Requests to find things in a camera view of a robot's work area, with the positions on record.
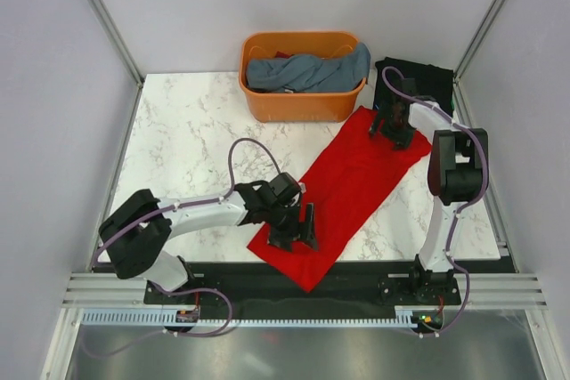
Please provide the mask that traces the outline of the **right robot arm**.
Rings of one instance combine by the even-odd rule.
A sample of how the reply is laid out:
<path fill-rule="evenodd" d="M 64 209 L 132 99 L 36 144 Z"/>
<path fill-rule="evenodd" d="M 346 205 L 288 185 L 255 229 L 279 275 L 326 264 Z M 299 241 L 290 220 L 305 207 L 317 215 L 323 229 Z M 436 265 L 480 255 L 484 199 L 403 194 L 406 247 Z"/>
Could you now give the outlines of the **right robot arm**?
<path fill-rule="evenodd" d="M 488 134 L 455 122 L 431 97 L 416 92 L 413 78 L 391 84 L 383 81 L 391 99 L 378 107 L 369 135 L 380 133 L 396 149 L 408 149 L 420 133 L 431 144 L 427 186 L 434 206 L 427 236 L 409 273 L 379 282 L 384 302 L 392 304 L 459 304 L 454 278 L 454 239 L 461 215 L 477 203 L 488 188 Z"/>

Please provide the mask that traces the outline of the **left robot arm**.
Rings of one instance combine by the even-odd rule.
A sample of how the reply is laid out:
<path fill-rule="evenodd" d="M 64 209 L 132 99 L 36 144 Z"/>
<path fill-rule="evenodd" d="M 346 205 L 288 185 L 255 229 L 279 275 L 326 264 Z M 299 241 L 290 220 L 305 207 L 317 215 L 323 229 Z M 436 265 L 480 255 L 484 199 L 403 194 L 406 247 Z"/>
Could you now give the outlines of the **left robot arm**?
<path fill-rule="evenodd" d="M 149 189 L 138 190 L 100 226 L 101 250 L 119 279 L 145 279 L 185 303 L 196 283 L 183 258 L 166 251 L 169 240 L 214 227 L 264 223 L 270 246 L 290 252 L 300 242 L 317 250 L 314 204 L 304 204 L 302 195 L 301 184 L 287 173 L 202 198 L 157 198 Z"/>

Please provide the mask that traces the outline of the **red t shirt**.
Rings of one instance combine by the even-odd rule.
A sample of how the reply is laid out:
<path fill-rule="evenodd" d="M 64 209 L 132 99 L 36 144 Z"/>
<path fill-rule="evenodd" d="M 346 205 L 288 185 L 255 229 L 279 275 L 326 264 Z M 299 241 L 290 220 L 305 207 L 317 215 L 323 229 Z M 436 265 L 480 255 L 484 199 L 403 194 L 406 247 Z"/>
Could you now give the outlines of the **red t shirt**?
<path fill-rule="evenodd" d="M 303 204 L 314 203 L 318 250 L 298 242 L 292 252 L 272 247 L 267 244 L 267 225 L 248 243 L 251 253 L 306 292 L 321 282 L 354 234 L 431 151 L 428 139 L 418 131 L 406 150 L 394 150 L 382 135 L 371 138 L 368 131 L 374 117 L 373 110 L 358 108 L 301 178 L 306 185 Z"/>

